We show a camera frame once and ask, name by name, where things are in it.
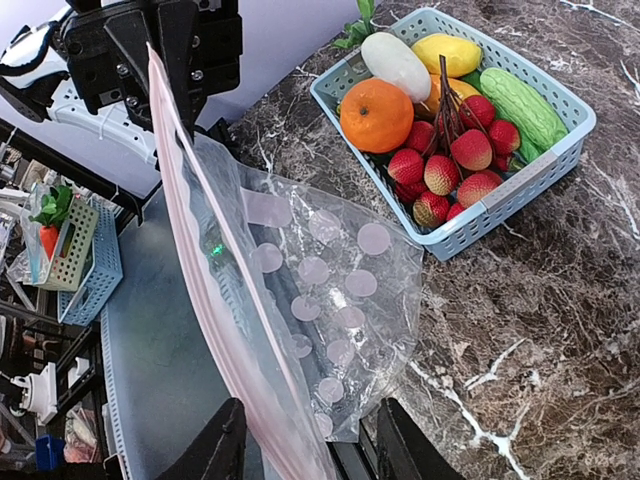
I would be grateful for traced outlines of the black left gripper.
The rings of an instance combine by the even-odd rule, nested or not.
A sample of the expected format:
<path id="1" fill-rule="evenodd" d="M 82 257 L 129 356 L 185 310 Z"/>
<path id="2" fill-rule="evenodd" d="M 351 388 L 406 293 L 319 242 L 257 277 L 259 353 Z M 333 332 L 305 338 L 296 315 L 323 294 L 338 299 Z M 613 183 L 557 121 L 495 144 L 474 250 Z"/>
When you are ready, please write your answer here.
<path id="1" fill-rule="evenodd" d="M 67 67 L 87 110 L 122 102 L 152 130 L 149 54 L 160 57 L 179 118 L 194 137 L 212 95 L 240 84 L 242 18 L 235 1 L 73 1 L 61 35 Z"/>

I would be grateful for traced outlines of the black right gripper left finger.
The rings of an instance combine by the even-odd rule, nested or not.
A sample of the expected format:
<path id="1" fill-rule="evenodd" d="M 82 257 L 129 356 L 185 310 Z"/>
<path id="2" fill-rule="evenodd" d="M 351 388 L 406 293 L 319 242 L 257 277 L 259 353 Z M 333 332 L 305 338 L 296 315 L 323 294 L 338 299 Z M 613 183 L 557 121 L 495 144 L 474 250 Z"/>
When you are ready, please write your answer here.
<path id="1" fill-rule="evenodd" d="M 226 400 L 159 480 L 242 479 L 247 422 L 243 403 Z"/>

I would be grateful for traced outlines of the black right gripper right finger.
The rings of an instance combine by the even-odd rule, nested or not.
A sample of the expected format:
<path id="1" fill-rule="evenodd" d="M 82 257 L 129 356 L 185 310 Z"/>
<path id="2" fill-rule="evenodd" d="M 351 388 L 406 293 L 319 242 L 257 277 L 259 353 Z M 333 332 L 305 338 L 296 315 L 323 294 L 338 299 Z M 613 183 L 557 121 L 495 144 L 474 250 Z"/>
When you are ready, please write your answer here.
<path id="1" fill-rule="evenodd" d="M 376 449 L 379 479 L 465 479 L 394 398 L 384 398 L 378 410 Z"/>

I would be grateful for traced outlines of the clear zip top bag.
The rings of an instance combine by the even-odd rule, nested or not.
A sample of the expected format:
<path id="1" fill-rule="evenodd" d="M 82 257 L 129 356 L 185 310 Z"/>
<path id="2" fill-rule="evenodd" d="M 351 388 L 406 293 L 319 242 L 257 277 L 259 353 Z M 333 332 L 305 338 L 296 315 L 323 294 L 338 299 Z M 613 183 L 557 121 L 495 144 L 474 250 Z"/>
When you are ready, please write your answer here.
<path id="1" fill-rule="evenodd" d="M 162 60 L 150 107 L 189 299 L 279 479 L 333 479 L 417 343 L 422 254 L 350 201 L 246 166 L 183 127 Z"/>

